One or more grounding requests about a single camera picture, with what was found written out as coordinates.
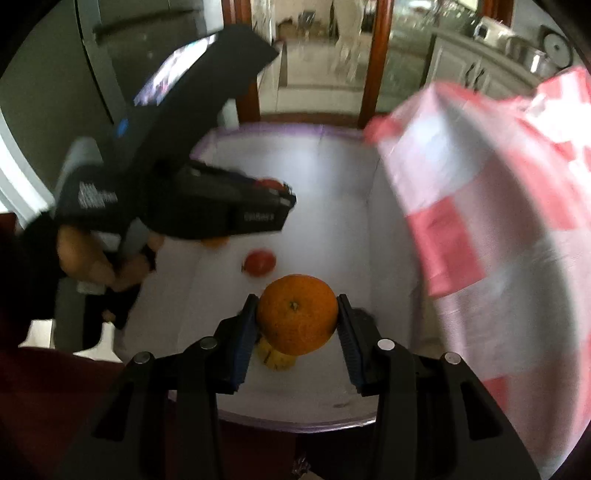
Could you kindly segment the person left hand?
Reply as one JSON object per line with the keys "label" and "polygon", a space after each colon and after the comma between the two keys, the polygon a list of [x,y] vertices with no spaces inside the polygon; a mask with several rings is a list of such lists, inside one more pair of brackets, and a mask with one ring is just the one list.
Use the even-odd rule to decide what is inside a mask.
{"label": "person left hand", "polygon": [[57,254],[60,268],[67,276],[115,292],[142,283],[151,272],[147,259],[136,254],[116,273],[95,238],[67,225],[58,231]]}

